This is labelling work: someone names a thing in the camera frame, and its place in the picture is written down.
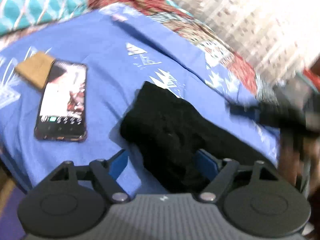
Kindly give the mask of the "black pants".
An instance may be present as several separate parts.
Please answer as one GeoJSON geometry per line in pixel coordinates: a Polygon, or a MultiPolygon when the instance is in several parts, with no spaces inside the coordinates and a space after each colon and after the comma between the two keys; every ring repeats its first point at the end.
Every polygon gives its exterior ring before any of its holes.
{"type": "Polygon", "coordinates": [[[171,193],[199,193],[208,184],[195,166],[203,149],[242,165],[262,160],[262,153],[205,119],[189,102],[148,81],[120,124],[120,135],[138,147],[144,167],[171,193]]]}

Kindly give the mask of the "smartphone with lit screen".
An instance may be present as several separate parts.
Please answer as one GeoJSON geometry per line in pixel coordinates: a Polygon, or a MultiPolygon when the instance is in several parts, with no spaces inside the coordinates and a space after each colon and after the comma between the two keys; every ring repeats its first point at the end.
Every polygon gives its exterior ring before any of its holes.
{"type": "Polygon", "coordinates": [[[34,135],[39,140],[83,141],[87,66],[54,60],[46,79],[34,135]]]}

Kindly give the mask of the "tan leather wallet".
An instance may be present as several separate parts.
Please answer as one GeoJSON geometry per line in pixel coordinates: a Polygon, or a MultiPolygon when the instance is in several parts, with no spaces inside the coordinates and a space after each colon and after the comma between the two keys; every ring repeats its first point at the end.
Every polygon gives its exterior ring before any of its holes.
{"type": "Polygon", "coordinates": [[[20,62],[15,67],[15,72],[35,88],[42,90],[45,87],[54,60],[52,56],[39,51],[20,62]]]}

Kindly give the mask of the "blue printed bedsheet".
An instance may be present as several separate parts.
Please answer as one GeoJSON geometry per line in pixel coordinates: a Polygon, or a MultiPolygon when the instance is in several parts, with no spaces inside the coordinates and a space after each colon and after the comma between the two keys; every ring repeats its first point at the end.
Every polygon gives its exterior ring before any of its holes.
{"type": "Polygon", "coordinates": [[[86,165],[112,157],[126,147],[118,122],[145,81],[189,101],[204,118],[276,163],[275,136],[251,120],[231,117],[225,108],[227,99],[255,102],[234,74],[162,24],[120,3],[48,26],[1,51],[1,160],[30,190],[65,160],[86,165]],[[84,142],[34,136],[41,93],[14,69],[39,51],[88,68],[84,142]]]}

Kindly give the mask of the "red patterned quilt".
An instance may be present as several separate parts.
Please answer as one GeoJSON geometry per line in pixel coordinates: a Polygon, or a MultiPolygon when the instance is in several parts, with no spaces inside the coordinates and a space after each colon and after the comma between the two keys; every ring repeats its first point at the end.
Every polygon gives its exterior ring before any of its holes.
{"type": "Polygon", "coordinates": [[[169,5],[165,0],[88,0],[87,5],[90,9],[99,9],[117,2],[133,7],[193,45],[199,46],[210,59],[216,59],[230,70],[259,101],[278,102],[271,86],[232,47],[221,41],[210,27],[169,5]]]}

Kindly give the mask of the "teal patterned cloth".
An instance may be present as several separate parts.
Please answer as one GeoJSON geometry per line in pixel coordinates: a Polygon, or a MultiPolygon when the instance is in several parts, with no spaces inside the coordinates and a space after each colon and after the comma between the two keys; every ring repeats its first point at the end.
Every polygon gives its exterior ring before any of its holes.
{"type": "Polygon", "coordinates": [[[88,0],[1,0],[1,36],[60,20],[88,9],[88,0]]]}

